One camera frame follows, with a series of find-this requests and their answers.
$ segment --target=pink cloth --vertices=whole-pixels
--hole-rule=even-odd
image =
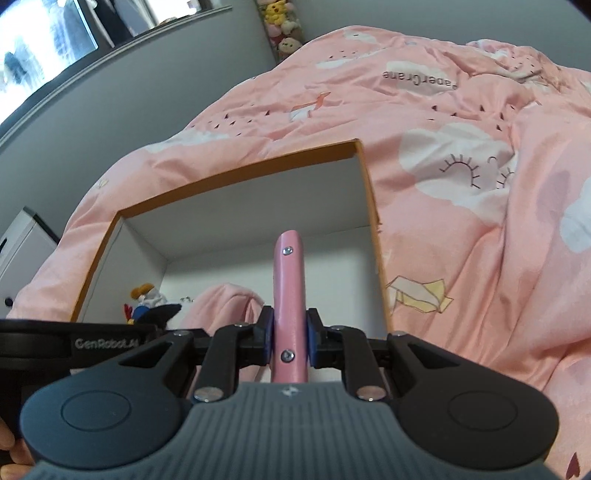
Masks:
[[[118,161],[12,317],[69,319],[115,212],[266,158],[363,144],[390,329],[543,390],[548,464],[591,470],[591,74],[531,47],[349,27]]]
[[[208,288],[194,301],[183,319],[181,329],[204,329],[213,335],[220,327],[234,323],[256,323],[263,301],[247,288],[226,283]],[[262,374],[255,365],[240,370],[240,381],[252,382]]]

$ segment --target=white cabinet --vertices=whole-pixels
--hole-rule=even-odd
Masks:
[[[33,279],[58,241],[28,208],[13,220],[0,239],[0,319],[6,317],[20,289]]]

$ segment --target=window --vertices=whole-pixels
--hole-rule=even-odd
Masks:
[[[96,50],[76,0],[17,0],[0,15],[0,123]]]

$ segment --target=closed eye print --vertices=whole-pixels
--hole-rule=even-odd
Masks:
[[[509,177],[511,177],[511,175],[514,175],[515,172],[512,171],[509,167],[507,167],[506,173],[500,172],[500,174],[501,174],[501,179],[496,181],[497,190],[504,189],[505,186],[508,185],[507,182],[509,182]]]
[[[454,165],[465,165],[468,168],[468,170],[470,170],[472,187],[476,187],[477,189],[480,190],[480,187],[478,185],[476,185],[476,183],[474,183],[474,180],[479,178],[480,175],[476,175],[476,170],[478,169],[478,165],[474,165],[474,166],[470,165],[470,162],[472,161],[472,157],[468,157],[467,160],[464,160],[464,155],[460,155],[457,158],[455,155],[450,155],[450,156],[452,158],[452,161],[449,161],[448,159],[446,159],[445,160],[445,163],[446,163],[445,168],[440,168],[439,170],[441,170],[443,173],[445,173],[450,168],[452,168]]]

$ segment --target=open box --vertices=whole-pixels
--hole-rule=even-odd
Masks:
[[[152,283],[169,299],[234,283],[273,300],[277,238],[297,230],[304,246],[306,305],[325,325],[384,338],[377,214],[356,142],[273,158],[209,177],[119,212],[73,320],[125,323],[129,292]],[[183,309],[169,322],[182,324]]]

